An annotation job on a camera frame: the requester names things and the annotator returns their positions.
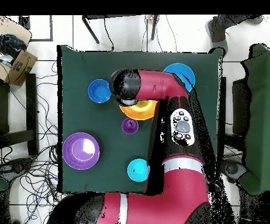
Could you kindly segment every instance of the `white button panel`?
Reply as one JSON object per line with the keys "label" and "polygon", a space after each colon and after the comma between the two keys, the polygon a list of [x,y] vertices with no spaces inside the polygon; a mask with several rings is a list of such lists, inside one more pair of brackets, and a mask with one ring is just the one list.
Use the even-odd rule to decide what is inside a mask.
{"label": "white button panel", "polygon": [[[180,121],[185,121],[189,124],[190,130],[186,128],[186,132],[179,132],[176,130],[176,125]],[[175,110],[170,116],[171,123],[171,139],[175,144],[181,145],[185,140],[187,141],[188,146],[194,144],[195,137],[193,132],[193,122],[191,115],[182,108]]]}

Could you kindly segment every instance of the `cardboard box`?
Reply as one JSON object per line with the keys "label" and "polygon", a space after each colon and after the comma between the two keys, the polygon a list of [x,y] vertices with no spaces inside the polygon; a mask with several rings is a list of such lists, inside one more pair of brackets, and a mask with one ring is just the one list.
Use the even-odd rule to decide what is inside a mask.
{"label": "cardboard box", "polygon": [[[29,30],[15,23],[13,20],[5,16],[0,16],[0,35],[13,34],[22,40],[28,46],[32,34]],[[15,58],[12,67],[0,62],[0,79],[5,83],[22,86],[28,74],[33,68],[37,57],[27,51],[20,51],[20,54]]]}

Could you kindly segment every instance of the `table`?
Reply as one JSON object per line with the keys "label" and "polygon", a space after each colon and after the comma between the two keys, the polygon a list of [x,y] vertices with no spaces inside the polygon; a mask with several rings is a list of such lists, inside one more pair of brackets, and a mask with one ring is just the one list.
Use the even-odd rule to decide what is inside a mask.
{"label": "table", "polygon": [[249,127],[245,135],[227,142],[246,153],[242,162],[249,171],[238,182],[249,194],[258,195],[270,191],[270,51],[262,44],[253,46],[243,65],[251,92]]}
{"label": "table", "polygon": [[211,54],[153,52],[77,52],[58,47],[63,82],[63,141],[75,132],[93,135],[101,148],[98,163],[89,170],[74,170],[65,161],[59,165],[62,192],[134,192],[142,193],[146,182],[136,183],[126,171],[135,158],[147,158],[151,120],[139,121],[139,130],[126,135],[122,121],[126,116],[113,98],[104,104],[92,102],[87,93],[95,79],[110,80],[117,69],[138,68],[163,71],[169,64],[180,62],[195,73],[196,91],[206,120],[214,150],[216,150],[216,118],[219,96],[219,59],[223,50]]}

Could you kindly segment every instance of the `chair leg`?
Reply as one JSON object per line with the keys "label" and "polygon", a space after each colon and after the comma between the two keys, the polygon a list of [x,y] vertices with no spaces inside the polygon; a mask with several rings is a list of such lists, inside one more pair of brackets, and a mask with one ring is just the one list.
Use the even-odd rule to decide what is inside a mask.
{"label": "chair leg", "polygon": [[96,37],[94,31],[92,31],[90,25],[88,24],[87,20],[86,20],[86,16],[82,16],[82,21],[85,24],[85,26],[87,27],[88,31],[90,32],[91,36],[95,39],[96,44],[99,44],[100,41],[98,40],[98,38]]}
{"label": "chair leg", "polygon": [[158,15],[153,15],[153,29],[151,30],[151,40],[154,40],[155,38],[157,18],[158,18]]}

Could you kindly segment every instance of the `white floor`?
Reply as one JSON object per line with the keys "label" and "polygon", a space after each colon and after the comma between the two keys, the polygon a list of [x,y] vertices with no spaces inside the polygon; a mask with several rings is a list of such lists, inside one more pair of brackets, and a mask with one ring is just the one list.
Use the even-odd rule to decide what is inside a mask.
{"label": "white floor", "polygon": [[[168,15],[168,20],[171,28],[174,31],[177,52],[195,52],[206,53],[210,50],[209,38],[205,30],[205,23],[215,15]],[[11,19],[18,21],[17,16],[11,16]],[[46,39],[49,33],[49,19],[47,16],[31,16],[31,32],[34,33],[34,39]],[[76,50],[110,50],[111,43],[108,40],[105,32],[103,19],[91,20],[90,25],[94,30],[96,36],[100,40],[100,44],[96,44],[89,31],[81,20],[81,16],[53,16],[53,41],[49,42],[31,42],[27,48],[29,52],[38,57],[35,66],[31,73],[35,73],[38,78],[46,75],[55,75],[51,67],[57,58],[56,45],[68,45]],[[175,42],[172,32],[169,28],[165,15],[160,16],[158,23],[158,38],[163,51],[175,52]],[[112,39],[115,51],[146,51],[146,36],[144,36],[143,47],[142,39],[146,26],[144,24],[144,15],[130,16],[130,17],[117,17],[106,20],[106,27],[108,29],[110,38]],[[40,37],[40,30],[43,29],[43,36]],[[226,122],[231,124],[233,122],[232,114],[232,97],[231,85],[234,80],[245,77],[243,67],[240,61],[248,58],[249,47],[255,43],[265,43],[270,47],[270,16],[265,15],[264,21],[258,25],[253,26],[248,23],[241,23],[237,26],[231,27],[227,30],[227,41],[229,44],[229,52],[224,58],[223,74],[227,78],[227,113]],[[157,36],[154,41],[151,41],[151,24],[149,25],[149,52],[160,52],[160,46],[157,41]],[[37,84],[42,82],[57,83],[57,76],[49,76],[43,79],[38,79]],[[25,85],[22,87],[12,87],[12,91],[20,102],[26,105]],[[37,88],[38,94],[45,98],[50,105],[48,119],[52,124],[57,126],[57,86],[43,84]],[[38,100],[47,109],[47,103],[41,98]],[[10,94],[10,109],[9,109],[9,125],[11,131],[25,130],[26,129],[26,112],[15,97]],[[44,109],[39,105],[39,121],[46,130],[44,123]],[[43,136],[45,130],[39,126],[39,139]],[[231,126],[226,125],[227,132],[231,132]],[[48,135],[50,145],[57,143],[57,136]],[[43,138],[40,143],[40,150],[48,146],[47,138]],[[5,148],[2,153],[6,154],[8,148]],[[9,155],[10,159],[28,157],[26,143],[21,143],[13,146],[13,153]],[[48,152],[44,152],[38,158],[37,164],[44,163],[49,159]],[[31,186],[26,182],[25,178],[21,179],[24,188],[32,191]],[[240,200],[238,189],[235,185],[229,184],[226,180],[225,187],[229,196],[229,201],[233,207],[235,216],[238,216],[240,210]],[[17,178],[11,189],[10,208],[12,219],[18,219],[22,223],[27,218],[26,201],[30,192],[26,191],[20,185],[20,178]],[[32,198],[29,197],[28,204],[32,203]],[[50,206],[43,205],[35,212],[38,216],[35,220],[30,220],[28,224],[46,224],[46,216],[51,211]]]}

